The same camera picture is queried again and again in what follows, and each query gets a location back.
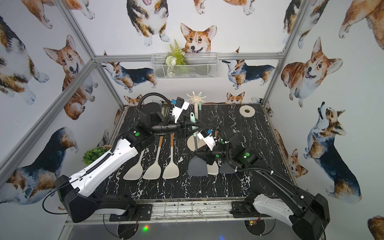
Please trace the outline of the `fern and white flower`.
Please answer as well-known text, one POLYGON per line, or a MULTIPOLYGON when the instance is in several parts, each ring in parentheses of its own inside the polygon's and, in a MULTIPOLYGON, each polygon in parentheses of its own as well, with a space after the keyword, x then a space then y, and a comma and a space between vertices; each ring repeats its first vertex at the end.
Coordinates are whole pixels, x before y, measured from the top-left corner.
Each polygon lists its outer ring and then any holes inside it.
POLYGON ((174 44, 170 44, 171 51, 165 59, 167 76, 170 78, 180 77, 188 72, 185 52, 180 48, 178 42, 174 40, 174 44))

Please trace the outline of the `cream spatula wooden handle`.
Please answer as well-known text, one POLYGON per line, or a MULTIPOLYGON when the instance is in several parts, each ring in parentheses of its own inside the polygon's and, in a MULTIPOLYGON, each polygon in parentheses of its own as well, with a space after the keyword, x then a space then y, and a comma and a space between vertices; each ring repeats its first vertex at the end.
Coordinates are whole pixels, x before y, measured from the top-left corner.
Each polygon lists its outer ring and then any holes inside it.
POLYGON ((162 170, 159 164, 159 157, 160 157, 163 140, 164 140, 164 137, 161 136, 159 140, 155 162, 151 166, 149 166, 149 168, 146 170, 143 176, 144 180, 156 180, 161 175, 162 170))

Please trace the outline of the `cream spoon wooden handle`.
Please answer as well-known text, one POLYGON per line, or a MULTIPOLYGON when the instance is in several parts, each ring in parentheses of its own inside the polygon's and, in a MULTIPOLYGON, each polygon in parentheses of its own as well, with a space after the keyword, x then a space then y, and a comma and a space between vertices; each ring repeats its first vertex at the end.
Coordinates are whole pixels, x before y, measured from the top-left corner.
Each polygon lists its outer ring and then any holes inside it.
POLYGON ((140 179, 143 173, 143 166, 141 162, 142 162, 144 153, 145 153, 145 150, 141 152, 138 162, 134 166, 132 166, 123 176, 123 180, 136 181, 140 179))

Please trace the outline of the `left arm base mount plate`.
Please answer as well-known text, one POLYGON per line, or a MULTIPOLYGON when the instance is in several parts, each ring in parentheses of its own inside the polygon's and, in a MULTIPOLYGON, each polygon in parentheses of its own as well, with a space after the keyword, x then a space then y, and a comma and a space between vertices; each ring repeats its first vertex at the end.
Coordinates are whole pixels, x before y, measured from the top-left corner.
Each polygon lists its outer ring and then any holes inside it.
POLYGON ((151 219, 153 210, 152 204, 139 204, 134 207, 130 207, 122 215, 111 214, 110 222, 137 222, 137 221, 149 221, 151 219))

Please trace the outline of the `white tape roll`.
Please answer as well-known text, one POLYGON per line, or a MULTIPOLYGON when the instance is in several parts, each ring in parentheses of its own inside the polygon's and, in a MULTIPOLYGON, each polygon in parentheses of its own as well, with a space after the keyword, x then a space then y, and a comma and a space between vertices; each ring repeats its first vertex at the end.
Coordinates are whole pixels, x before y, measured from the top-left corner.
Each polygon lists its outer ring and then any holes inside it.
POLYGON ((239 113, 245 118, 251 118, 256 114, 256 110, 252 106, 244 105, 240 107, 239 113))

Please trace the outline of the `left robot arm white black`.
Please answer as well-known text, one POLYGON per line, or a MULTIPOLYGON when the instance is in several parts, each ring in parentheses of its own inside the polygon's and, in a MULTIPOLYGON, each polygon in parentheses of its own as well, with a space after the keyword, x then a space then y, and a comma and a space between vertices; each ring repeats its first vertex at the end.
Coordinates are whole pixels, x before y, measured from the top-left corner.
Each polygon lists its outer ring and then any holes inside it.
POLYGON ((139 103, 139 119, 134 126, 121 133, 112 148, 83 170, 56 181, 60 202, 74 223, 81 223, 101 210, 134 220, 139 217, 137 203, 130 196, 95 193, 97 187, 125 162, 153 144, 156 136, 174 134, 188 138, 202 131, 206 125, 201 120, 194 123, 183 112, 189 103, 182 98, 170 101, 160 93, 148 93, 139 103))

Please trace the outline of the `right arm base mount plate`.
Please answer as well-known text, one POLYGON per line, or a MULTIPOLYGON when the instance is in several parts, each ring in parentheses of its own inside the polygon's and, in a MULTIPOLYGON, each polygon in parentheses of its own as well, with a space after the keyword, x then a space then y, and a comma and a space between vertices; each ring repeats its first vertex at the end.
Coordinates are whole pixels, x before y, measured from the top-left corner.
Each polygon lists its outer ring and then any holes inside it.
POLYGON ((260 213, 254 208, 251 203, 248 202, 231 202, 230 214, 234 218, 251 218, 259 217, 260 213))

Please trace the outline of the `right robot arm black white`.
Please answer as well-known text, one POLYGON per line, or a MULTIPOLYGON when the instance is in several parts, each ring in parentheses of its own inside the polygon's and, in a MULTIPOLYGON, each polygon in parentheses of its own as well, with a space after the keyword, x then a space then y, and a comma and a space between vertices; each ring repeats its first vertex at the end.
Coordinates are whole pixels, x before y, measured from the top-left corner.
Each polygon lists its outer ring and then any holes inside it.
POLYGON ((247 214, 268 215, 288 226, 302 240, 325 240, 330 223, 329 204, 321 194, 313 195, 276 172, 252 149, 245 147, 234 133, 215 125, 212 130, 194 127, 206 147, 197 150, 197 159, 204 163, 222 161, 220 174, 243 173, 257 183, 271 188, 276 198, 254 191, 244 203, 247 214))

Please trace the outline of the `grey turner mint handle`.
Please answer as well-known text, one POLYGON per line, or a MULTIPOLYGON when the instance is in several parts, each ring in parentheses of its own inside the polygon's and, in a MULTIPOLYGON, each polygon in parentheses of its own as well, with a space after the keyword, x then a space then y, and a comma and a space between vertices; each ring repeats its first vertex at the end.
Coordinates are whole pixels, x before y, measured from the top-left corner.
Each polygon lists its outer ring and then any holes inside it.
POLYGON ((193 133, 194 136, 194 157, 189 161, 188 174, 192 177, 204 177, 208 175, 208 168, 206 162, 197 155, 198 140, 197 132, 193 133))

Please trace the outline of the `cream slotted turner wooden handle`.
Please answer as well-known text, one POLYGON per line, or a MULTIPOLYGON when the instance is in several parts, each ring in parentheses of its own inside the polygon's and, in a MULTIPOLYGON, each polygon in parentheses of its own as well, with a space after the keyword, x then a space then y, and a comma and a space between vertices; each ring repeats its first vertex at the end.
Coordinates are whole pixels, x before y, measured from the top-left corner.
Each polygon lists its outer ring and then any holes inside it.
POLYGON ((209 175, 218 175, 219 174, 219 166, 216 162, 213 163, 213 165, 208 165, 208 174, 209 175))

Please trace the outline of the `green potted plant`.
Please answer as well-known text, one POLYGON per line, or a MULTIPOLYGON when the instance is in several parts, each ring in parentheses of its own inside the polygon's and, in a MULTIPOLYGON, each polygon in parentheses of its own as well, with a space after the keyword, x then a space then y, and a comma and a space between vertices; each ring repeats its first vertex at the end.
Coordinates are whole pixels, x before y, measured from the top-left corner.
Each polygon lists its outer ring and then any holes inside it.
POLYGON ((111 145, 105 145, 102 147, 96 147, 92 150, 89 150, 89 151, 85 152, 85 154, 83 156, 83 162, 86 165, 90 165, 91 163, 96 161, 99 157, 101 157, 104 153, 106 153, 111 148, 112 148, 111 145))

